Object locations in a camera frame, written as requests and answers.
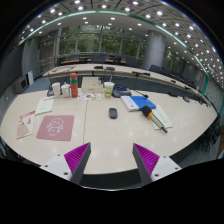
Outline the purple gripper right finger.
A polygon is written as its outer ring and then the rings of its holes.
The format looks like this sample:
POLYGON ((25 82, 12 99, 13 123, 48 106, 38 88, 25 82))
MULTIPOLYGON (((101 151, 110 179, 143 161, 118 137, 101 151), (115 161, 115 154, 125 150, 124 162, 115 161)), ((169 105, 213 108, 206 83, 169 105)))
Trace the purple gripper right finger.
POLYGON ((181 170, 169 156, 159 156, 136 143, 133 144, 132 153, 144 185, 181 170))

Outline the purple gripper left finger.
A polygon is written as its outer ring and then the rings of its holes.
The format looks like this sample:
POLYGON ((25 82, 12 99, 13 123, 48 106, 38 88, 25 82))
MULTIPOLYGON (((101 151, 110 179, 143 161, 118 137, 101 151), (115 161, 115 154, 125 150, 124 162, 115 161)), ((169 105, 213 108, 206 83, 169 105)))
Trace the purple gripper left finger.
POLYGON ((66 154, 53 156, 41 169, 79 185, 90 154, 91 144, 86 143, 66 154))

